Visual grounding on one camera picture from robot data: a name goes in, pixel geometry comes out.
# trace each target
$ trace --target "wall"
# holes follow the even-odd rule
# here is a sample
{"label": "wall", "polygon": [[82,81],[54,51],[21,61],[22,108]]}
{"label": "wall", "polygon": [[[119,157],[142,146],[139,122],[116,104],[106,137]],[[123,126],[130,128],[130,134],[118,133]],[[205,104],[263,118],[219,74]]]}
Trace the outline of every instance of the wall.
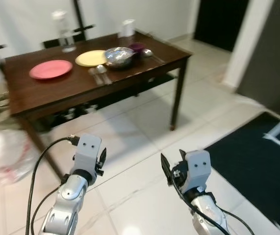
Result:
{"label": "wall", "polygon": [[[96,24],[89,38],[119,30],[125,19],[136,19],[136,27],[167,40],[187,33],[191,0],[81,0],[84,21]],[[51,12],[69,11],[76,28],[72,0],[0,0],[0,57],[40,50],[40,43],[57,38]]]}
{"label": "wall", "polygon": [[223,83],[236,89],[249,64],[274,0],[250,0]]}
{"label": "wall", "polygon": [[280,1],[274,2],[237,93],[280,114]]}
{"label": "wall", "polygon": [[201,0],[191,0],[190,6],[190,15],[188,19],[188,34],[193,34],[195,32],[195,28],[197,26],[198,14],[200,8]]}

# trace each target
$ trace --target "pink plate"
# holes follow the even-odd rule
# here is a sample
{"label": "pink plate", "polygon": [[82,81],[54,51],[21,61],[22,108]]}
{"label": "pink plate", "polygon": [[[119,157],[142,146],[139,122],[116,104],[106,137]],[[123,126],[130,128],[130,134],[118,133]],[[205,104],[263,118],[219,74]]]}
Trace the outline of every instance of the pink plate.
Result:
{"label": "pink plate", "polygon": [[61,76],[72,69],[72,64],[66,60],[50,60],[43,62],[30,70],[29,75],[35,79],[50,79]]}

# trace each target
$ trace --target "spoon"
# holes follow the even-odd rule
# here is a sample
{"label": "spoon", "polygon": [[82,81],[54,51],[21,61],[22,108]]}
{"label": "spoon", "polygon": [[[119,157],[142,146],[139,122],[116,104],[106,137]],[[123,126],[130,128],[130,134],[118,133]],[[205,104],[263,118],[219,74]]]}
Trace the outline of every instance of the spoon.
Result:
{"label": "spoon", "polygon": [[89,69],[89,73],[94,77],[95,82],[96,82],[97,85],[99,85],[99,86],[104,85],[103,81],[102,81],[101,78],[98,76],[98,74],[97,74],[95,68]]}
{"label": "spoon", "polygon": [[104,81],[107,85],[112,84],[112,81],[109,79],[109,77],[107,76],[107,69],[105,68],[104,65],[98,65],[96,67],[97,71],[103,75]]}
{"label": "spoon", "polygon": [[165,64],[166,62],[163,61],[162,59],[160,59],[159,57],[157,57],[156,55],[153,54],[153,52],[150,49],[144,49],[142,51],[142,54],[144,57],[153,57],[155,60],[157,60],[158,62]]}

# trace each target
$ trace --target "silver bowl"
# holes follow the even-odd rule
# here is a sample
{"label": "silver bowl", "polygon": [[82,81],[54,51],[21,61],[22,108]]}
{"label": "silver bowl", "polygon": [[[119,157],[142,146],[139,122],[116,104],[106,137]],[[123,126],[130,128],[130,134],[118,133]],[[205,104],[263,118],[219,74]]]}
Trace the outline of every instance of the silver bowl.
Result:
{"label": "silver bowl", "polygon": [[105,51],[106,65],[122,69],[130,65],[134,51],[127,47],[114,47]]}

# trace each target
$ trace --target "wooden table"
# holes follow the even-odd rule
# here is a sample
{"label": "wooden table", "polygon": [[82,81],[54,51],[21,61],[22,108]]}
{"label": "wooden table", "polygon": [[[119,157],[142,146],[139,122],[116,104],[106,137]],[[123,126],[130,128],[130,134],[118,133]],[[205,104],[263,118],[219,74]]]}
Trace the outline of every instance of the wooden table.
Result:
{"label": "wooden table", "polygon": [[[40,151],[45,149],[45,145],[37,135],[31,121],[180,68],[170,122],[170,129],[175,129],[187,60],[191,54],[139,32],[134,35],[134,41],[144,43],[155,55],[163,59],[165,64],[160,64],[153,58],[147,58],[136,60],[134,65],[127,70],[108,70],[108,76],[113,84],[105,86],[98,86],[88,73],[89,68],[77,65],[75,58],[89,50],[106,50],[111,47],[125,46],[126,42],[118,39],[117,34],[76,43],[76,50],[68,53],[63,53],[60,47],[53,47],[6,58],[4,72],[9,89],[11,115],[17,118]],[[55,59],[72,62],[73,69],[59,78],[44,81],[35,80],[28,75],[34,66]],[[46,159],[55,173],[62,177],[63,174],[49,154]]]}

